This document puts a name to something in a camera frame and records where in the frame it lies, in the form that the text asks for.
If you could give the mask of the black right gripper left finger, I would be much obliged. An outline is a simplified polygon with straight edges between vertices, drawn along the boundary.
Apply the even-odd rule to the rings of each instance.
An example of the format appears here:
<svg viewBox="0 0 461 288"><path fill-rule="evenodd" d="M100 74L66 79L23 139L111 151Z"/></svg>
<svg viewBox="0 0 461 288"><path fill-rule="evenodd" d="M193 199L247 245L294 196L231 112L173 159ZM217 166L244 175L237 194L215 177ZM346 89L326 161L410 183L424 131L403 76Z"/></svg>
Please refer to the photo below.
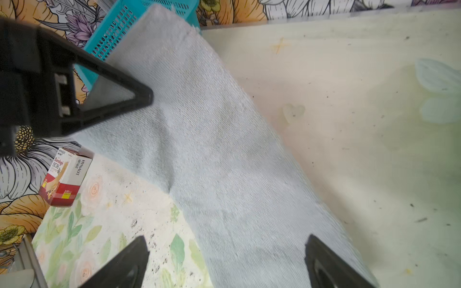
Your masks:
<svg viewBox="0 0 461 288"><path fill-rule="evenodd" d="M150 252L144 236L136 237L82 288L141 288Z"/></svg>

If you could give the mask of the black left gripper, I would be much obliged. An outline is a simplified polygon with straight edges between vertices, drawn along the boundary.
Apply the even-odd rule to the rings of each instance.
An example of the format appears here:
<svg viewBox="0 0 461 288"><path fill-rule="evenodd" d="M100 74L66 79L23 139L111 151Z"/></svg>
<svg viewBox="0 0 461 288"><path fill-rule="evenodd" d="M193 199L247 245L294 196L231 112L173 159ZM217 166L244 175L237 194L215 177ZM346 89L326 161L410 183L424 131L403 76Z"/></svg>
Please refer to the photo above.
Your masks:
<svg viewBox="0 0 461 288"><path fill-rule="evenodd" d="M76 104L73 66L97 73L83 105ZM14 156L20 126L32 121L31 76L42 72L37 135L69 136L105 120L146 108L151 88L98 60L54 32L1 18L1 156Z"/></svg>

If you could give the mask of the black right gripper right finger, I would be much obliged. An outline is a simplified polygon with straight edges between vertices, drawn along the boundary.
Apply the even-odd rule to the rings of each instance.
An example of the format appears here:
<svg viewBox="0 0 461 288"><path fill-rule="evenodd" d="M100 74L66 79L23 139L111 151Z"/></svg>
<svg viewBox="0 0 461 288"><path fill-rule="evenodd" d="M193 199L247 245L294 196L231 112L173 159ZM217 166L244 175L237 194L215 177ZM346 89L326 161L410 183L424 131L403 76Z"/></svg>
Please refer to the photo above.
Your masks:
<svg viewBox="0 0 461 288"><path fill-rule="evenodd" d="M374 285L313 234L307 240L305 252L312 288L374 288Z"/></svg>

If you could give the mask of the grey towel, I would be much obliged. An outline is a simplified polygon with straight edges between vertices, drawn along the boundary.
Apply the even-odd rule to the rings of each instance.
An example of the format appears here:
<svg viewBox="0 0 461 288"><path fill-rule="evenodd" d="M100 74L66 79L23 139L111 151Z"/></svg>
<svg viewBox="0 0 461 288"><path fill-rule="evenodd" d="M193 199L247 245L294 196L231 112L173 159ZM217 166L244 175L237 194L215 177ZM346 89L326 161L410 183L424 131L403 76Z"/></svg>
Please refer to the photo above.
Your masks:
<svg viewBox="0 0 461 288"><path fill-rule="evenodd" d="M73 137L170 194L215 287L308 288L312 234L376 284L300 165L193 27L154 5L107 62L151 88L154 102Z"/></svg>

